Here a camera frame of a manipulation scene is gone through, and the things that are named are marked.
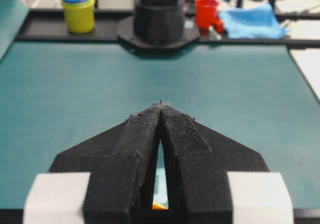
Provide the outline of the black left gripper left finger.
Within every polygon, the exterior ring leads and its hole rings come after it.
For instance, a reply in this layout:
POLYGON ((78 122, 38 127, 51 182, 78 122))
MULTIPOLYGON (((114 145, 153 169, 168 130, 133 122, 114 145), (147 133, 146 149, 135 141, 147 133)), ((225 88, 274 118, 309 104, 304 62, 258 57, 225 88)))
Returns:
POLYGON ((133 207, 151 208, 160 105, 56 155, 28 193, 25 224, 128 224, 133 207))

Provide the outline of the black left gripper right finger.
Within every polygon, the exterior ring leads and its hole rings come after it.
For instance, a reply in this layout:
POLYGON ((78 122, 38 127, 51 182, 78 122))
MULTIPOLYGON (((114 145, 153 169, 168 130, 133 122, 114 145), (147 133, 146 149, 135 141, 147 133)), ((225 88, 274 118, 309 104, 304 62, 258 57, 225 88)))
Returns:
POLYGON ((169 206, 188 224, 292 224, 282 175, 262 155, 169 105, 160 125, 169 206))

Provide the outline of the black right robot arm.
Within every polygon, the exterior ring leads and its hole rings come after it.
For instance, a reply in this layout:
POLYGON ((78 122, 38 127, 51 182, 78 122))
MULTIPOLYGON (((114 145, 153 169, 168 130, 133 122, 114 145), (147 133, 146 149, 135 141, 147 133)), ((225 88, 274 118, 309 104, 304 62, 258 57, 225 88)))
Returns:
MULTIPOLYGON (((121 39, 138 47, 174 45, 185 36, 183 0, 134 0, 132 29, 121 39)), ((282 175, 260 153, 169 105, 157 105, 169 210, 186 224, 292 224, 282 175)))

